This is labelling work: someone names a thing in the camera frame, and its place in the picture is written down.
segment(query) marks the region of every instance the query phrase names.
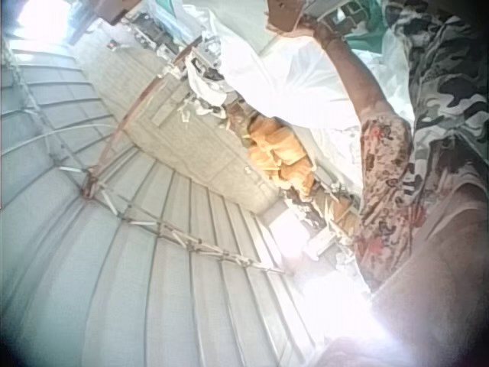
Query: camouflage sleeve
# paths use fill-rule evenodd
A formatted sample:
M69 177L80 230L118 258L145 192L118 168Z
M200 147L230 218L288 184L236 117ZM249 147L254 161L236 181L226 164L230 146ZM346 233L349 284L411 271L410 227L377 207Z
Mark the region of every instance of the camouflage sleeve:
M406 190L415 197L429 174L436 141L469 147L487 164L487 39L423 0L382 0L382 9L410 67L415 125Z

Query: metal frame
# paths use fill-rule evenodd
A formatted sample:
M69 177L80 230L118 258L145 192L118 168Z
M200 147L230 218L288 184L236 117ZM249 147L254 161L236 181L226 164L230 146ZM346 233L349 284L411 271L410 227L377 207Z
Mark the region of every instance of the metal frame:
M189 180L189 232L192 232L192 180ZM197 305L196 305L196 295L195 287L193 283L193 261L192 255L195 251L193 246L187 246L186 250L189 252L189 280L190 280L190 298L192 301L192 316L193 316L193 326L196 333L197 349L199 351L199 365L201 367L206 367L206 355L204 354L204 349L202 347L202 334L199 329L199 320L197 317Z
M217 239L217 233L215 231L215 223L214 223L213 209L212 209L212 203L211 203L211 196L210 196L209 190L206 189L206 192L207 192L207 202L209 203L209 210L211 212L212 232L214 233L215 243L219 244L219 241ZM246 367L245 353L244 353L243 347L241 345L240 337L238 334L238 329L236 327L235 318L234 318L233 312L232 312L231 298L229 296L228 284L226 282L223 260L219 261L219 274L221 275L222 288L224 289L224 298L225 298L226 307L228 310L229 322L231 324L232 331L235 335L236 350L238 351L238 354L239 354L241 366Z
M225 202L224 202L224 207L225 207L226 215L228 217L229 224L232 227L232 235L235 238L236 246L238 247L238 251L239 251L240 255L243 255L243 251L241 250L241 246L239 245L238 238L236 237L235 229L232 226L232 221L231 221L231 216L229 215L228 206L226 205ZM272 333L270 331L270 328L267 325L267 321L263 317L263 310L260 307L260 303L258 302L257 294L256 294L256 292L255 292L255 290L253 288L253 284L251 283L251 279L250 279L250 275L248 273L248 269L247 268L244 268L243 269L243 272L244 272L244 275L246 277L246 281L248 283L248 286L250 288L250 291L251 291L251 294L252 294L252 297L253 297L253 302L254 302L255 309L256 309L256 311L258 313L258 316L260 318L261 325L263 327L263 330L265 332L265 335L267 336L267 340L268 340L269 347L271 349L272 355L275 358L275 362L276 362L277 366L280 366L280 357L278 356L277 346L275 345L274 338L272 337Z
M257 226L257 229L260 233L260 237L261 237L261 240L263 241L263 243L265 244L265 248L267 250L267 253L268 253L268 256L270 256L270 259L272 261L273 264L275 264L275 266L278 266L278 264L275 262L275 259L274 257L272 256L272 254L270 253L270 249L268 247L268 243L267 241L265 240L265 237L264 237L264 234L263 234L263 231L261 230L261 227L260 227L260 224L258 223L258 218L256 216L253 216L253 219L254 219L254 222L256 223L256 226ZM299 316L299 319L300 319L300 322L301 324L303 325L304 327L304 330L306 331L306 334L309 338L309 341L311 342L311 344L313 345L313 348L316 347L316 342L314 341L314 338L313 336L311 335L310 331L309 331L309 328L307 327L306 325L306 322L304 321L304 318L303 318L303 315L300 313L299 311L299 308L297 307L297 304L296 304L296 301L293 299L293 295L292 295L292 292L290 291L289 289L289 284L288 282L283 279L283 276L280 276L280 281L282 282L283 286L285 287L286 289L286 292L287 292L287 295L289 296L291 302L292 302L292 305L293 305L293 308L294 310L296 311L297 313L297 316Z
M112 117L112 115L103 115L103 116L99 116L99 117L95 117L95 118L85 119L85 120L82 120L80 122L75 122L73 124L69 124L68 127L65 127L65 128L56 129L50 123L49 118L44 114L41 107L57 106L57 105L65 104L65 103L90 102L90 101L102 101L102 100L100 98L92 98L92 99L71 99L68 101L45 103L45 104L37 103L37 100L35 99L34 94L31 91L30 85L25 81L25 79L22 75L21 68L36 67L36 68L56 68L56 69L61 69L61 70L75 70L75 71L81 71L81 70L77 69L77 68L71 68L71 67L55 67L55 66L48 66L48 65L44 66L44 65L28 65L28 64L26 65L26 64L24 64L24 65L19 66L16 64L15 58L13 57L13 54L14 54L13 51L8 47L6 41L3 38L2 38L2 48L4 50L6 50L6 54L7 54L6 56L10 57L9 63L13 69L14 83L18 84L21 87L22 95L25 95L25 98L31 104L31 107L26 112L32 113L32 114L37 115L39 117L40 122L42 122L40 125L42 126L43 131L45 128L49 128L49 132L47 134L38 135L37 137L35 137L34 140L30 139L28 141L24 141L19 146L15 146L13 148L10 148L8 151L13 151L14 149L21 148L22 146L25 146L26 144L29 144L32 141L36 141L37 139L46 138L47 135L54 135L56 140L58 140L58 142L61 144L61 147L62 147L61 151L63 149L66 149L68 156L71 157L79 165L79 167L67 167L67 166L59 165L59 163L62 164L66 159L68 159L68 157L64 156L63 158L57 160L56 158L54 158L50 154L51 157L53 158L54 162L55 162L55 165L50 167L48 170L42 172L37 177L35 177L34 180L32 180L28 186L26 186L19 193L17 193L14 196L14 198L12 200L10 200L9 203L11 203L19 195L21 195L21 193L24 192L24 190L26 190L30 185L34 184L37 180L39 180L45 174L47 174L48 172L51 172L55 167L57 167L60 171L65 173L65 175L67 175L68 178L71 179L71 181L74 182L74 184L77 187L79 186L79 184L73 179L73 177L71 176L71 174L69 174L69 172L77 173L77 174L85 174L86 175L86 184L83 185L83 187L82 187L82 190L85 190L84 191L85 198L93 199L94 201L99 203L102 207L105 207L106 209L110 210L115 216L117 216L119 218L119 221L118 221L118 224L115 228L112 240L111 240L110 244L108 245L107 252L106 252L105 257L102 261L101 268L99 270L98 277L96 279L92 295L90 296L89 312L93 307L94 297L95 297L96 291L99 287L100 279L101 279L101 276L103 274L104 268L106 266L108 257L110 256L110 253L111 253L112 248L114 246L115 240L117 239L117 236L119 234L121 226L126 222L130 226L138 226L138 227L140 227L144 230L147 230L147 231L154 234L154 247L153 247L153 252L151 255L151 266L150 266L150 270L149 270L149 280L148 280L148 285L147 285L147 296L146 296L147 299L146 299L146 305L145 305L146 308L145 308L145 315L144 315L144 364L145 365L147 364L147 322L148 322L147 321L147 308L148 308L149 297L150 297L151 279L152 279L153 270L154 270L154 258L155 258L155 253L156 253L156 246L158 245L158 240L162 239L162 238L168 239L169 242L173 243L174 245L178 245L178 246L180 246L180 247L182 247L188 251L189 281L190 281L190 292L191 292L190 296L192 298L193 322L194 322L194 328L195 328L196 337L197 337L196 341L198 343L197 347L199 350L199 364L202 367L206 367L205 355L204 355L204 351L202 348L202 335L201 335L201 332L199 329L199 321L198 321L197 310L196 310L195 284L194 284L194 278L193 278L193 275L194 275L193 274L193 256L194 256L194 253L199 254L199 255L210 256L212 258L215 258L219 263L219 271L220 271L220 275L221 275L221 279L222 279L222 284L224 287L223 289L225 292L225 302L226 302L226 306L227 306L228 317L229 317L229 320L230 320L230 323L232 326L233 333L235 335L235 342L236 342L236 347L237 347L239 357L241 360L241 365L243 367L246 366L245 352L243 350L243 346L241 344L241 340L240 340L240 337L238 334L237 326L235 324L235 318L233 316L232 304L230 301L230 294L228 291L228 284L227 284L226 277L225 277L224 262L232 263L234 265L237 265L237 266L243 268L243 272L245 274L245 277L246 277L246 280L247 280L247 283L248 283L248 286L249 286L249 289L250 289L250 292L251 292L251 295L253 298L255 309L257 311L257 315L261 321L261 325L263 327L264 333L265 333L267 340L269 342L271 354L274 357L274 360L276 361L277 365L280 365L282 362L281 357L279 357L279 355L278 355L276 342L274 341L274 337L272 335L272 332L271 332L271 330L267 324L267 321L264 318L264 313L263 313L263 310L262 310L261 305L259 303L256 290L253 287L253 283L251 281L251 276L249 274L248 268L255 268L255 269L257 269L259 271L263 271L265 273L272 272L272 273L279 274L281 276L285 275L287 273L284 270L278 268L277 266L268 266L268 265L263 264L260 261L258 261L257 259L259 259L259 257L256 253L255 248L254 248L254 251L255 251L255 257L256 258L249 258L249 257L246 257L243 255L243 252L241 250L241 245L240 245L238 238L236 236L235 228L232 225L232 221L230 218L227 203L224 201L225 215L228 217L228 220L229 220L229 223L230 223L230 226L232 229L231 232L235 238L235 242L236 242L236 245L238 247L238 253L231 253L229 251L224 250L223 248L220 248L217 244L208 243L208 242L204 241L203 239L190 234L191 228L192 228L192 187L193 187L192 181L189 182L189 230L184 231L182 229L177 228L176 226L174 226L170 222L163 220L164 211L165 211L165 208L167 205L167 198L168 198L168 195L170 195L171 184L173 182L175 170L172 170L172 177L170 179L170 185L169 185L168 191L167 191L167 198L164 201L163 208L161 210L161 214L159 215L159 217L156 217L155 215L149 213L147 210L145 210L144 208L142 208L141 206L136 204L135 201L138 197L138 194L139 194L141 188L144 186L144 183L145 183L147 177L151 174L151 172L154 170L154 168L157 165L156 160L153 163L153 165L151 166L151 168L148 170L148 172L146 173L144 179L139 184L139 187L137 188L137 190L134 193L134 196L132 197L131 200L124 198L121 194L117 193L114 189L112 189L108 185L108 181L111 179L111 177L113 177L115 174L117 174L117 172L119 172L119 170L121 170L123 167L126 167L126 165L138 154L139 150L134 145L130 145L129 147L127 147L123 151L120 151L118 154L116 154L116 156L113 159L111 159L110 162L105 163L106 155L108 154L108 152L110 150L113 151L112 146L113 146L114 142L121 135L121 133L125 133L125 132L123 132L124 126L129 122L129 120L132 117L134 117L136 112L139 110L139 107L140 107L141 103L143 102L143 100L157 86L159 86L160 83L162 81L164 81L164 79L160 78L159 76L155 77L154 81L146 88L145 92L142 93L142 95L140 96L140 99L131 107L128 114L126 114L126 116L118 124L117 127L113 126L113 125L106 125L106 124L89 124L89 125L83 124L84 122L90 122L90 121L93 121L96 119L103 119L103 118ZM32 83L31 86L51 85L51 84L55 85L55 84L58 84L58 82ZM70 84L70 83L69 82L59 82L59 84ZM80 83L76 83L76 84L90 85L91 83L80 82ZM101 135L101 138L97 139L94 142L91 142L87 146L80 148L77 151L73 151L69 147L69 145L60 137L60 133L63 131L66 131L67 129L88 128L88 127L96 128L96 126L99 126L99 125L103 126L103 127L115 128L116 131L115 131L115 133L113 133L111 135L103 136L103 134L96 129L96 131ZM100 141L107 139L107 137L109 137L109 136L110 136L110 139L107 142L107 145L105 146L104 152L102 153L98 164L95 167L86 167L85 164L78 157L78 154L82 151L85 151L87 148L92 147L94 144L97 144ZM100 179L100 177L105 173L107 173L107 174L102 179ZM210 210L211 215L212 215L213 208L212 208L212 204L210 202L209 190L206 189L206 192L207 192L207 197L208 197L208 201L209 201L209 210ZM95 195L97 193L101 193L102 199L95 198ZM126 208L122 212L118 211L116 209L114 203L112 202L112 197L114 197L114 196L116 196L120 200L123 200L125 203L127 203ZM70 221L73 222L74 220L76 220L76 218L80 215L80 213L83 211L83 208L85 208L85 207L86 207L86 202L84 202L80 206L80 208L77 209L77 211L75 212L75 216L73 216L73 218L70 219ZM131 208L134 208L134 209L146 214L147 216L149 216L149 218L151 218L151 221L144 222L144 221L140 221L140 220L136 220L134 218L131 218L130 217L130 209ZM244 221L243 212L242 212L241 207L239 207L239 212L241 214L241 218ZM244 225L246 227L246 231L248 232L248 235L250 236L250 239L252 240L252 237L250 234L250 229L248 228L248 224L245 221L244 221ZM67 226L60 233L61 238L66 236L69 229L70 229L70 226ZM261 229L259 227L258 227L258 230L260 231L260 234L263 238L263 234L261 233ZM214 231L215 241L217 242L217 236L215 233L215 227L214 226L213 226L213 231ZM283 314L283 310L281 308L279 300L277 299L277 295L275 294L274 287L272 286L270 279L267 276L267 274L265 275L265 277L267 279L267 286L270 288L270 292L272 293L272 299L274 300L274 307L279 310L280 321L283 324L283 327L287 333L287 336L289 337L289 340L286 341L284 351L287 350L289 348L288 347L289 344L291 344L290 352L293 353L294 349L296 349L295 352L298 351L297 352L298 356L303 360L303 353L300 350L300 348L298 347L298 345L296 344L296 341L293 338L293 336L291 336L291 330L290 330L289 325L287 323L287 319L286 319L285 315ZM26 306L27 307L26 310L28 310L29 307L31 306L31 301L32 301L33 297L34 297L34 294L31 296L29 304ZM89 316L87 316L86 328L85 328L84 333L86 333L87 327L89 325L88 317ZM83 349L85 349L85 338L83 341Z
M250 239L253 239L253 236L251 235L251 231L250 231L250 228L248 226L248 224L246 223L246 220L245 220L245 216L243 215L243 209L240 207L239 208L239 211L241 213L241 217L244 221L244 224L245 224L245 227L246 227L246 230L248 232L248 235L249 235L249 238ZM254 251L255 251L255 255L257 258L260 258L259 254L257 253L257 250L256 248L254 247ZM286 318L286 315L285 313L283 312L283 309L282 309L282 306L280 304L280 300L277 296L277 292L275 291L275 287L273 286L272 284L272 281L270 279L270 277L268 276L268 274L265 275L265 278L267 279L267 286L269 287L270 289L270 294L272 294L272 299L274 300L274 306L279 310L279 316L280 316L280 321L282 322L283 324L283 328L285 329L285 334L287 336L287 343L286 344L289 344L291 343L292 344L292 348L296 350L299 358L300 358L300 361L302 363L304 363L306 361L306 358L305 356L303 355L303 351L301 350L301 348L299 347L299 345L297 344L295 338L293 337L293 333L292 333L292 330L290 329L290 326L287 322L287 318Z

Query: corrugated metal wall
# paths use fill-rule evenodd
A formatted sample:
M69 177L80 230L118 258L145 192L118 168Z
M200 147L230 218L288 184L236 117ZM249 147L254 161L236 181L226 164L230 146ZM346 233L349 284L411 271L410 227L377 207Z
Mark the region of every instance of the corrugated metal wall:
M120 195L112 202L123 215L115 216L100 193L84 200L84 174L56 166L94 165L116 121L68 49L18 39L7 44L15 58L10 65L18 65L16 72L2 59L2 335L8 344L29 364L63 367L265 367L306 360L313 342L286 276L188 252L124 220L160 218L273 265L279 256L257 217L127 138L102 171L102 182ZM74 129L22 144L60 128Z

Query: bright light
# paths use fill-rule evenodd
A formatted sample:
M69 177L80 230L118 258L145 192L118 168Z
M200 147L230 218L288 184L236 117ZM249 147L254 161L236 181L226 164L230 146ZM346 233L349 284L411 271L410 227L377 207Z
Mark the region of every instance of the bright light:
M63 0L30 0L18 17L23 35L43 41L61 41L68 31L70 4Z
M310 279L303 295L311 317L326 338L382 334L353 280L337 271Z
M300 258L310 234L292 210L280 214L271 224L270 230L284 258Z

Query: hand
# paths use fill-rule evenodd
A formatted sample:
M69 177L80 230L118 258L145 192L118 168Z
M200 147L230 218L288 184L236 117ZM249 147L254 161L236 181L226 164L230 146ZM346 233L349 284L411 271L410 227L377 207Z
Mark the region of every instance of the hand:
M331 39L338 37L328 25L318 22L310 15L303 15L295 29L291 32L281 31L270 23L267 24L267 29L282 37L314 37L320 44L327 44Z
M284 32L270 23L267 23L267 29L278 34L279 36L287 38L314 37L317 24L318 22L316 19L311 16L304 15L291 32Z

